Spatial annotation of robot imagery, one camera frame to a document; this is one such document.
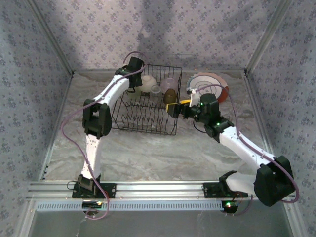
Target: dish rack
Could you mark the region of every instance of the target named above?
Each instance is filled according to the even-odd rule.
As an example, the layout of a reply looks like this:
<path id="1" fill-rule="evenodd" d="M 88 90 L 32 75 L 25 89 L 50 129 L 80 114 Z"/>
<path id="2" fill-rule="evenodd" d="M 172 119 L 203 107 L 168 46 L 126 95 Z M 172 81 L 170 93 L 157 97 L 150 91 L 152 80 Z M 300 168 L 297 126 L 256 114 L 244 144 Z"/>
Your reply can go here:
<path id="1" fill-rule="evenodd" d="M 178 80 L 177 103 L 180 99 L 182 68 L 148 64 L 142 75 L 151 75 L 160 85 L 165 78 Z M 144 132 L 160 135 L 176 135 L 177 118 L 172 118 L 166 111 L 161 98 L 150 97 L 149 93 L 141 93 L 137 99 L 132 99 L 124 92 L 114 105 L 112 111 L 113 129 Z"/>

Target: purple cable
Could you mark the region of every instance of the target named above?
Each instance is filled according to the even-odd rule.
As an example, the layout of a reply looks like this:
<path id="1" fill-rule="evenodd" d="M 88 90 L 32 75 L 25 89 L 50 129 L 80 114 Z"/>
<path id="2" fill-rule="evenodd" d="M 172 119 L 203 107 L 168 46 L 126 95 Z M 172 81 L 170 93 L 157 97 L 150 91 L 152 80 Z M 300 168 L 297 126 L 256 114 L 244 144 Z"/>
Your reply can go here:
<path id="1" fill-rule="evenodd" d="M 138 52 L 138 51 L 133 51 L 133 52 L 130 52 L 130 53 L 124 58 L 123 63 L 125 63 L 127 57 L 128 57 L 129 55 L 131 55 L 132 53 L 139 53 L 139 54 L 143 55 L 143 56 L 146 58 L 146 60 L 148 61 L 148 59 L 147 59 L 147 57 L 146 57 L 145 54 L 143 54 L 143 53 L 141 53 L 141 52 Z M 94 177 L 94 175 L 93 175 L 93 170 L 92 170 L 92 168 L 91 168 L 91 166 L 90 166 L 90 162 L 89 162 L 88 158 L 86 157 L 85 153 L 83 152 L 83 150 L 81 149 L 81 147 L 79 146 L 79 144 L 78 144 L 77 142 L 75 142 L 73 139 L 71 139 L 70 137 L 68 137 L 68 136 L 65 134 L 64 127 L 65 127 L 66 124 L 69 122 L 69 120 L 72 119 L 76 114 L 78 114 L 79 112 L 83 111 L 84 109 L 86 109 L 86 108 L 88 108 L 88 107 L 90 107 L 90 106 L 92 106 L 92 105 L 95 105 L 95 104 L 98 103 L 100 100 L 102 100 L 102 98 L 105 97 L 105 96 L 109 93 L 109 91 L 113 88 L 113 86 L 114 86 L 115 84 L 117 84 L 119 81 L 123 80 L 124 78 L 127 78 L 128 76 L 131 76 L 131 75 L 134 75 L 134 74 L 137 74 L 137 73 L 142 72 L 142 71 L 145 69 L 146 65 L 147 65 L 147 64 L 145 63 L 145 65 L 144 65 L 140 70 L 137 70 L 137 71 L 135 71 L 135 72 L 133 72 L 133 73 L 129 73 L 129 74 L 127 74 L 127 75 L 125 75 L 125 76 L 122 76 L 122 77 L 120 77 L 119 79 L 117 79 L 117 80 L 115 81 L 115 83 L 113 83 L 113 84 L 104 92 L 104 94 L 103 94 L 98 100 L 96 100 L 96 101 L 94 101 L 94 102 L 92 102 L 92 103 L 90 103 L 90 104 L 88 104 L 88 105 L 86 105 L 86 106 L 83 106 L 82 108 L 80 108 L 80 109 L 74 111 L 74 112 L 71 113 L 69 116 L 67 116 L 67 117 L 65 118 L 65 120 L 63 121 L 63 123 L 61 124 L 61 131 L 62 131 L 64 137 L 67 138 L 67 139 L 68 139 L 69 141 L 71 141 L 72 143 L 74 143 L 75 146 L 80 150 L 80 152 L 81 152 L 81 154 L 82 154 L 82 156 L 83 156 L 85 162 L 87 163 L 88 170 L 89 170 L 89 172 L 90 172 L 90 174 L 91 174 L 91 177 L 92 177 L 93 181 L 95 182 L 96 186 L 100 189 L 101 193 L 104 195 L 105 199 L 107 200 L 107 210 L 106 210 L 106 212 L 105 212 L 101 217 L 98 217 L 98 218 L 90 218 L 90 217 L 88 216 L 88 213 L 89 213 L 90 211 L 92 211 L 92 209 L 87 210 L 85 217 L 86 217 L 87 219 L 89 219 L 89 220 L 101 220 L 101 219 L 103 219 L 103 218 L 108 214 L 108 212 L 109 212 L 109 206 L 110 206 L 110 205 L 109 205 L 109 197 L 108 197 L 107 193 L 103 190 L 103 188 L 101 187 L 101 185 L 98 183 L 98 181 L 96 180 L 96 178 Z"/>
<path id="2" fill-rule="evenodd" d="M 235 106 L 234 106 L 234 102 L 233 102 L 233 99 L 229 93 L 229 91 L 223 87 L 222 85 L 206 85 L 200 89 L 197 90 L 197 92 L 203 90 L 203 89 L 206 89 L 208 87 L 212 87 L 212 86 L 218 86 L 218 87 L 221 87 L 222 89 L 226 90 L 230 100 L 231 100 L 231 103 L 232 103 L 232 107 L 233 107 L 233 111 L 234 111 L 234 115 L 235 115 L 235 120 L 236 120 L 236 131 L 237 131 L 237 135 L 238 135 L 238 138 L 240 139 L 240 141 L 246 146 L 248 147 L 250 150 L 252 150 L 253 152 L 255 152 L 256 154 L 260 155 L 260 157 L 264 158 L 264 159 L 267 159 L 268 161 L 272 162 L 276 167 L 278 167 L 287 177 L 288 179 L 291 181 L 291 183 L 293 184 L 294 188 L 295 188 L 295 191 L 296 191 L 296 197 L 295 199 L 293 200 L 290 200 L 290 201 L 285 201 L 285 200 L 281 200 L 282 202 L 284 203 L 295 203 L 298 201 L 298 199 L 300 198 L 300 191 L 299 191 L 299 188 L 298 188 L 298 185 L 296 184 L 295 180 L 293 179 L 293 177 L 286 171 L 286 169 L 284 169 L 281 165 L 279 165 L 274 159 L 271 159 L 270 157 L 264 155 L 263 153 L 261 153 L 260 151 L 258 151 L 257 149 L 255 149 L 253 146 L 251 146 L 250 144 L 248 144 L 242 137 L 241 137 L 241 134 L 240 134 L 240 130 L 239 130 L 239 123 L 238 123 L 238 119 L 237 119 L 237 115 L 236 115 L 236 110 L 235 110 Z"/>

